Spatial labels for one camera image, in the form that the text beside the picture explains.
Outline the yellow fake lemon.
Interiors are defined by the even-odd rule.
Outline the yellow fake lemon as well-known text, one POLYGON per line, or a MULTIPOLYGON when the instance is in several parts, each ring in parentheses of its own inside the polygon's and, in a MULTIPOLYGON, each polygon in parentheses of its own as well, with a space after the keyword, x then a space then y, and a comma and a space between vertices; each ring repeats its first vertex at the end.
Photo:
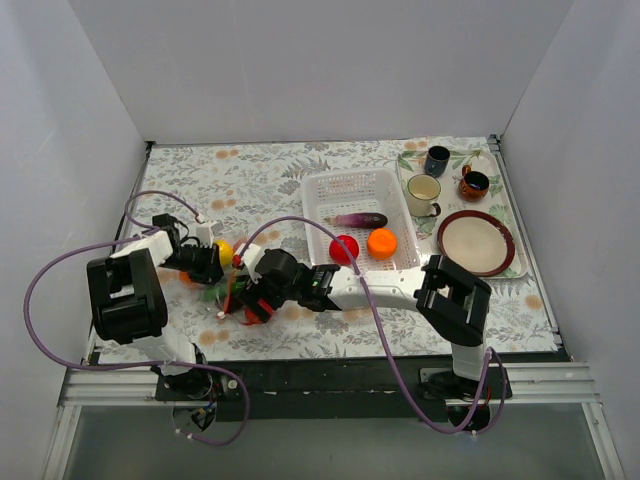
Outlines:
POLYGON ((214 244, 218 247, 220 265, 223 268, 228 267, 233 260, 233 247, 224 239, 217 239, 214 244))

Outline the clear zip bag orange seal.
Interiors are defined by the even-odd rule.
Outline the clear zip bag orange seal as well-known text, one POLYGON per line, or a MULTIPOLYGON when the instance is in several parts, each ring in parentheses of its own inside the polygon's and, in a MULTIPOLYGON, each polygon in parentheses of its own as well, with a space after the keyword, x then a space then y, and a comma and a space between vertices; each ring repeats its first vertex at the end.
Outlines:
POLYGON ((250 283, 250 276, 248 274, 248 271, 245 268, 238 270, 233 268, 231 265, 230 270, 227 273, 224 273, 221 280, 215 285, 222 283, 223 285, 227 285, 231 287, 236 282, 243 282, 244 288, 240 292, 238 292, 236 295, 230 295, 224 303, 203 302, 200 300, 202 290, 206 286, 214 286, 214 285, 204 285, 200 283, 195 283, 194 287, 189 287, 189 288, 197 292, 197 298, 201 302, 203 302, 207 307, 214 307, 217 310, 216 315, 219 319, 224 319, 226 317, 233 318, 238 323, 244 326, 261 325, 266 323, 271 318, 272 314, 270 314, 266 320, 261 320, 258 314, 253 312, 240 299, 240 294, 250 283))

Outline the purple fake eggplant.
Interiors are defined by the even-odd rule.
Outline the purple fake eggplant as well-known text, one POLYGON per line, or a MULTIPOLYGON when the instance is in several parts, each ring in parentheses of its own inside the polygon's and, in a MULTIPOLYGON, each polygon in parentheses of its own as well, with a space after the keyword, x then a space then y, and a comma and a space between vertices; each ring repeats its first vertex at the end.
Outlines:
POLYGON ((376 212, 359 212, 351 214, 325 217, 324 221, 336 227, 356 228, 356 229, 377 229, 384 228, 388 224, 388 218, 376 212))

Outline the fake orange mandarin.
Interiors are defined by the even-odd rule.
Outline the fake orange mandarin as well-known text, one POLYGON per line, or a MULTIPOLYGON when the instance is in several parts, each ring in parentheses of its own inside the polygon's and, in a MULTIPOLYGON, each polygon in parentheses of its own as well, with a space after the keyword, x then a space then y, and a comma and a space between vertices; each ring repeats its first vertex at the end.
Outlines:
POLYGON ((367 251, 375 260, 388 260, 396 252, 398 240, 396 235, 387 228, 373 230, 367 239, 367 251))

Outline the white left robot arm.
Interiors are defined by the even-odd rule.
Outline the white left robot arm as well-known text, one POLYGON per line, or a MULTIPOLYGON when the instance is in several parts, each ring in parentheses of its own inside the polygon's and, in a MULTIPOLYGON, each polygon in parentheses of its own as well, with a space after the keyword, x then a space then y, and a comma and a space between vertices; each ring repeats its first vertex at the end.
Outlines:
POLYGON ((100 339, 132 347, 155 362, 151 371, 164 386, 193 400, 214 390, 205 356, 169 325, 169 312, 156 269, 185 273, 213 286, 224 275, 214 225, 201 221, 196 234, 182 237, 179 221, 152 218, 154 232, 109 257, 87 264, 92 323, 100 339))

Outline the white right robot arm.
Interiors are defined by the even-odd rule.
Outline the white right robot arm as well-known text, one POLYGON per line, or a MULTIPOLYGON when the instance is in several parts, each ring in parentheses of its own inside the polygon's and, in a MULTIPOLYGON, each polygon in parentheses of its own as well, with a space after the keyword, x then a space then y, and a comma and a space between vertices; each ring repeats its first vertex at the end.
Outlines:
POLYGON ((445 256, 433 255, 424 266, 358 274, 336 264, 309 267, 282 249, 250 245, 234 265, 248 272, 238 300, 261 323, 287 301, 314 312, 371 306, 417 312, 451 344, 454 389, 471 398, 489 384, 484 332, 492 289, 445 256))

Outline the floral tablecloth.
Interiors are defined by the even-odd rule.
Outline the floral tablecloth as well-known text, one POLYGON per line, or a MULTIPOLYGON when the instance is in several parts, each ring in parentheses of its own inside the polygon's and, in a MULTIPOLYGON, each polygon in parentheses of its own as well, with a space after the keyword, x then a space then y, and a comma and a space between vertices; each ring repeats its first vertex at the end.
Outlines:
MULTIPOLYGON (((379 167, 407 181, 423 170, 430 147, 479 147, 483 137, 429 136, 363 142, 265 143, 213 146, 155 146, 151 149, 135 215, 146 222, 169 213, 191 223, 195 212, 227 230, 254 236, 259 245, 281 248, 308 264, 329 261, 333 235, 321 225, 316 255, 307 243, 301 181, 332 170, 379 167)), ((447 354, 450 345, 414 312, 367 308, 314 313, 285 304, 264 325, 219 319, 179 273, 160 270, 169 323, 213 361, 373 357, 389 344, 398 356, 447 354)))

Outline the white plastic mesh basket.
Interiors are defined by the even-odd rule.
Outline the white plastic mesh basket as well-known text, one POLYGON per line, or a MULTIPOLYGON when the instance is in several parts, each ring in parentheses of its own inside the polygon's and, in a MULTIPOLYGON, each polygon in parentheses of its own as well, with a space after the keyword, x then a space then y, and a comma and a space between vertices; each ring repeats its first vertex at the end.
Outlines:
POLYGON ((363 270, 402 270, 420 264, 413 223, 399 180, 386 168, 356 168, 312 174, 301 181, 303 216, 336 236, 347 235, 359 245, 363 270), (371 232, 388 229, 396 238, 393 254, 373 256, 371 232))

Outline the cream enamel mug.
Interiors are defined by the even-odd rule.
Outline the cream enamel mug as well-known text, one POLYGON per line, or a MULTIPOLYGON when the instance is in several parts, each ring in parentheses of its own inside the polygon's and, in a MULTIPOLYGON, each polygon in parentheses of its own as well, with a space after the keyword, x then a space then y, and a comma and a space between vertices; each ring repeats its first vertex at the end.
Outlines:
POLYGON ((438 198, 441 193, 439 181, 429 175, 411 177, 405 188, 405 200, 409 213, 414 217, 436 218, 441 214, 438 198))

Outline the dark blue mug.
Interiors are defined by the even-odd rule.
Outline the dark blue mug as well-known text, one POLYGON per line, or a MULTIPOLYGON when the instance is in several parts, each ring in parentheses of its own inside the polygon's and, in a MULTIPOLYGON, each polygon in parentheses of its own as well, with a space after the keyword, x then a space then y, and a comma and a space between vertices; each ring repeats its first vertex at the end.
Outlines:
POLYGON ((424 163, 424 172, 433 178, 442 176, 448 166, 451 152, 448 148, 440 145, 432 146, 428 149, 424 163))

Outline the floral serving tray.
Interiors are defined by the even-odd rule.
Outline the floral serving tray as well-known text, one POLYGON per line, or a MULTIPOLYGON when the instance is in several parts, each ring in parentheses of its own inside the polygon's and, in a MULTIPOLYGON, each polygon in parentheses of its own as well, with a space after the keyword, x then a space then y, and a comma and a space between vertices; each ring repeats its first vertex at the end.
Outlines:
POLYGON ((452 147, 451 157, 445 172, 438 178, 442 192, 438 202, 442 214, 437 218, 416 218, 414 220, 420 253, 423 255, 439 252, 437 231, 440 224, 451 214, 465 210, 481 211, 499 221, 511 234, 514 258, 505 269, 495 275, 497 279, 515 279, 528 271, 528 260, 524 251, 522 236, 517 227, 511 202, 495 157, 479 148, 462 150, 452 147), (488 177, 488 193, 477 203, 469 203, 460 198, 457 187, 465 166, 488 177))

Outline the cream plate red rim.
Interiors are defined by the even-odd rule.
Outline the cream plate red rim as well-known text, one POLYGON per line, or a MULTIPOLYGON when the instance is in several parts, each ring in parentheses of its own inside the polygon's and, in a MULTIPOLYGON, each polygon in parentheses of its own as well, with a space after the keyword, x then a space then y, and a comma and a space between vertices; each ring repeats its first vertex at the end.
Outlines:
POLYGON ((436 240, 443 255, 479 277, 501 274, 516 253, 511 232, 499 220, 478 210, 448 215, 438 228, 436 240))

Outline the orange brown mug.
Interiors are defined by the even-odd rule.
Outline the orange brown mug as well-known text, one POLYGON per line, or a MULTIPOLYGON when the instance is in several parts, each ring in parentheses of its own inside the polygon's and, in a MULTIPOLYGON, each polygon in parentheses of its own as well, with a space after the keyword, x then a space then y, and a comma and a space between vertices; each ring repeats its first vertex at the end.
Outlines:
POLYGON ((489 178, 484 173, 473 170, 470 165, 464 165, 461 173, 458 184, 459 196, 469 203, 482 201, 490 188, 489 178))

